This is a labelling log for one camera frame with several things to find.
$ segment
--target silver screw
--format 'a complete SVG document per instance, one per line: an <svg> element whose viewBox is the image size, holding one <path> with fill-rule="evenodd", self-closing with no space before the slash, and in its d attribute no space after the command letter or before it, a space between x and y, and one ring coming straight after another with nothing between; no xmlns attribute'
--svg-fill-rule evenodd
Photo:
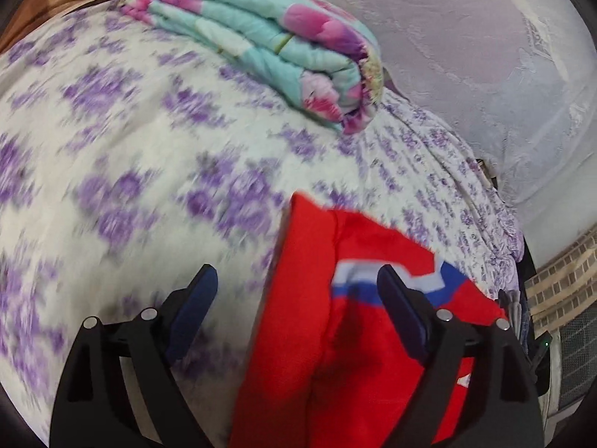
<svg viewBox="0 0 597 448"><path fill-rule="evenodd" d="M155 317L157 317L157 310L155 308L145 308L141 312L141 318L144 320L153 320Z"/></svg>
<svg viewBox="0 0 597 448"><path fill-rule="evenodd" d="M444 322L449 322L452 320L452 318L454 318L452 312L450 310L445 310L444 308L438 310L435 314L437 315L438 319Z"/></svg>
<svg viewBox="0 0 597 448"><path fill-rule="evenodd" d="M496 320L496 325L497 328L501 330L508 330L510 328L510 323L508 320L504 320L503 318L498 318Z"/></svg>
<svg viewBox="0 0 597 448"><path fill-rule="evenodd" d="M83 326L88 330L92 329L96 325L97 325L96 317L87 317L85 320L83 320Z"/></svg>

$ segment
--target red garment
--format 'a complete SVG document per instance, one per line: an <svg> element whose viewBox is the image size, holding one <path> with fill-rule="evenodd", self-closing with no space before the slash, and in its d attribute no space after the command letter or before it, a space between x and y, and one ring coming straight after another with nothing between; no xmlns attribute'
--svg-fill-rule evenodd
<svg viewBox="0 0 597 448"><path fill-rule="evenodd" d="M380 448L398 422L423 368L408 357L371 285L354 280L356 296L343 295L342 284L331 287L339 265L353 260L394 263L415 279L438 269L434 253L398 231L295 194L230 448ZM481 325L503 317L471 280L443 264L443 308ZM451 288L454 277L460 280ZM464 360L459 377L471 369ZM435 441L453 434L466 392L455 385Z"/></svg>

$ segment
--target beige grid pattern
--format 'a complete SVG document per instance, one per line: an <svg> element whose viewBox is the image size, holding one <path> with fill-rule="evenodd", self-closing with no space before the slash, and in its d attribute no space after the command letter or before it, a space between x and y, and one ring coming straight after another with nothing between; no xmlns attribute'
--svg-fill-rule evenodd
<svg viewBox="0 0 597 448"><path fill-rule="evenodd" d="M535 334L554 331L597 299L597 224L525 283Z"/></svg>

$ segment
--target floral bed sheet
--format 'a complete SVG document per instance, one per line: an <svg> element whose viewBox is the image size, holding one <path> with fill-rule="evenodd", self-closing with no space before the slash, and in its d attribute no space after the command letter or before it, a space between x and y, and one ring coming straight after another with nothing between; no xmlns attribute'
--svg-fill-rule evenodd
<svg viewBox="0 0 597 448"><path fill-rule="evenodd" d="M225 446L291 194L359 209L440 253L491 298L517 287L522 236L469 146L385 91L341 136L190 38L104 4L0 57L0 383L47 443L71 342L122 321L202 264L220 291L181 391Z"/></svg>

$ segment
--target floral blanket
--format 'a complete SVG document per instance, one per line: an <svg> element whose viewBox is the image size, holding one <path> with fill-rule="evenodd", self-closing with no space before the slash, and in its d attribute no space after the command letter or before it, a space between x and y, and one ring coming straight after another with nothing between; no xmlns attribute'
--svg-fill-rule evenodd
<svg viewBox="0 0 597 448"><path fill-rule="evenodd" d="M45 441L82 320L130 319L211 263L219 293L173 373L225 446L297 190L399 229L491 298L517 286L519 229L471 149L387 90L365 130L339 134L217 52L104 4L0 56L0 117L0 383Z"/></svg>
<svg viewBox="0 0 597 448"><path fill-rule="evenodd" d="M124 0L122 11L212 47L344 133L363 130L377 111L377 41L327 1Z"/></svg>

